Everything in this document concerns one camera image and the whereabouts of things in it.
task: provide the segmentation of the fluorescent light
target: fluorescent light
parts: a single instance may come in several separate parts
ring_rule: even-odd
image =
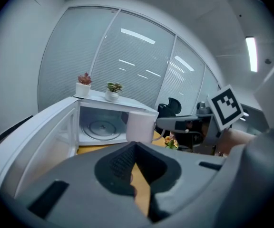
[[[127,61],[120,60],[120,59],[119,59],[119,62],[123,62],[123,63],[130,64],[130,65],[132,65],[132,66],[135,66],[135,64],[132,64],[132,63],[129,63],[129,62],[127,62]]]
[[[186,66],[186,68],[189,69],[191,72],[194,71],[194,69],[188,63],[186,63],[181,57],[176,56],[175,59],[178,62],[182,63],[184,66]]]
[[[176,67],[179,71],[182,71],[183,73],[185,73],[184,70],[182,70],[180,67],[176,66],[174,63],[170,63],[173,67]]]
[[[256,55],[256,45],[254,37],[246,37],[246,42],[249,51],[250,58],[250,69],[252,72],[257,72],[257,55]]]
[[[140,74],[137,74],[138,76],[140,76],[140,77],[143,77],[143,78],[147,78],[147,77],[144,77],[144,76],[142,76],[142,75],[140,75]]]
[[[152,73],[152,74],[154,74],[154,75],[156,75],[156,76],[158,76],[158,77],[161,77],[159,74],[153,73],[153,72],[150,71],[150,70],[146,70],[146,71],[149,72],[149,73]]]
[[[141,40],[144,40],[144,41],[146,41],[146,42],[148,42],[148,43],[155,44],[155,41],[154,41],[154,40],[151,40],[151,39],[148,38],[148,37],[145,37],[145,36],[143,36],[143,35],[140,35],[140,34],[138,34],[138,33],[136,33],[136,32],[130,31],[130,30],[128,30],[128,29],[121,28],[121,32],[122,32],[122,33],[125,33],[125,34],[128,34],[128,35],[130,35],[130,36],[137,37],[137,38],[139,38],[139,39],[141,39]]]

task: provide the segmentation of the white microwave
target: white microwave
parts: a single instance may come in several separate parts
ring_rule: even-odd
[[[158,112],[130,98],[105,100],[90,90],[86,98],[68,97],[39,112],[0,144],[0,190],[16,197],[36,178],[74,156],[79,146],[126,142],[130,111]]]

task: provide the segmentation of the window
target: window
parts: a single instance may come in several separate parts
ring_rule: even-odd
[[[154,107],[175,36],[138,16],[120,12],[109,29],[91,72],[92,89],[121,83],[122,96]]]
[[[218,81],[215,79],[214,75],[212,74],[208,66],[206,66],[204,80],[203,80],[202,87],[200,89],[197,103],[201,101],[206,101],[208,96],[212,96],[217,91],[218,91]]]
[[[78,75],[89,72],[93,90],[121,83],[121,96],[157,109],[168,98],[180,101],[178,115],[217,91],[205,62],[178,36],[127,11],[68,9],[45,50],[38,84],[39,111],[75,94]]]
[[[75,94],[77,76],[89,72],[116,10],[68,9],[47,44],[38,86],[39,111]]]
[[[177,38],[156,107],[160,103],[168,104],[168,98],[172,97],[181,103],[182,110],[178,115],[190,115],[202,84],[204,70],[205,63]]]

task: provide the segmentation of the black chair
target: black chair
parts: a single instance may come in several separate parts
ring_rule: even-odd
[[[175,114],[181,112],[181,103],[174,98],[169,98],[169,104],[167,106],[172,109]]]
[[[158,117],[168,117],[168,116],[176,116],[176,114],[181,112],[181,104],[178,100],[174,99],[174,98],[169,98],[169,104],[159,104],[158,105],[158,109],[157,111],[159,112]],[[155,128],[156,132],[158,132],[159,134],[162,133],[162,129],[156,127]],[[170,135],[170,131],[166,131],[163,135],[163,137],[167,137]]]

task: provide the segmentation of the table surface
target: table surface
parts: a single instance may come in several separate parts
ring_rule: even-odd
[[[154,132],[154,137],[157,138],[159,137],[160,134],[157,132]],[[153,141],[152,144],[164,147],[165,146],[165,139],[161,138],[159,140]],[[96,151],[100,150],[106,147],[111,146],[112,144],[109,145],[97,145],[97,146],[80,146],[77,154],[83,154],[91,151]],[[138,166],[135,164],[132,170],[132,175],[133,175],[133,181],[131,183],[132,186],[135,187],[137,190],[137,195],[135,197],[135,203],[136,205],[141,209],[142,213],[144,213],[146,216],[148,214],[148,208],[150,204],[150,186],[148,185],[147,181],[143,177],[140,169]]]

